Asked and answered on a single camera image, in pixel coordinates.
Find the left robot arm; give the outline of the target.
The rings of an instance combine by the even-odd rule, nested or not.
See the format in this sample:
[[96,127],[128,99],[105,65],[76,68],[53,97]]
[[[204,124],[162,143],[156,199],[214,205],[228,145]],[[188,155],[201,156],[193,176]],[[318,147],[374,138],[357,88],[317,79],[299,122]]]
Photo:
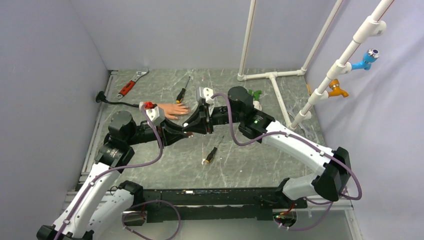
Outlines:
[[143,187],[131,181],[121,183],[106,203],[100,202],[122,172],[132,168],[129,162],[135,154],[133,145],[154,141],[162,153],[164,147],[190,134],[166,119],[159,107],[142,113],[146,120],[139,125],[128,111],[118,111],[112,116],[107,140],[98,150],[81,189],[52,225],[40,227],[37,239],[99,240],[125,210],[137,210],[143,205]]

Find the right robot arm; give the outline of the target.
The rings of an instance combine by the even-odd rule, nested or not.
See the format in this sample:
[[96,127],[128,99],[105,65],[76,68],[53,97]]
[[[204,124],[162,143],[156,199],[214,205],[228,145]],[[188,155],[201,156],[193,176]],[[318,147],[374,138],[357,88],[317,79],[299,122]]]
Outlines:
[[285,178],[275,194],[276,203],[289,207],[295,200],[319,195],[336,202],[352,176],[346,149],[333,150],[295,133],[274,117],[254,107],[254,98],[242,86],[234,86],[227,94],[214,93],[208,87],[196,91],[197,107],[184,122],[183,131],[211,134],[214,126],[238,123],[238,130],[249,139],[277,148],[294,157],[312,173],[298,178]]

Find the red glitter nail polish bottle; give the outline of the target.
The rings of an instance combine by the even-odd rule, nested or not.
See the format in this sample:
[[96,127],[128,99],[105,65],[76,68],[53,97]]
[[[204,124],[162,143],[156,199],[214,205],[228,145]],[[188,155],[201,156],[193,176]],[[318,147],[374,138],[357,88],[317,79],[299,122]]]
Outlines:
[[187,130],[188,125],[189,124],[187,122],[183,123],[183,133],[186,135],[187,138],[191,138],[193,137],[193,132]]

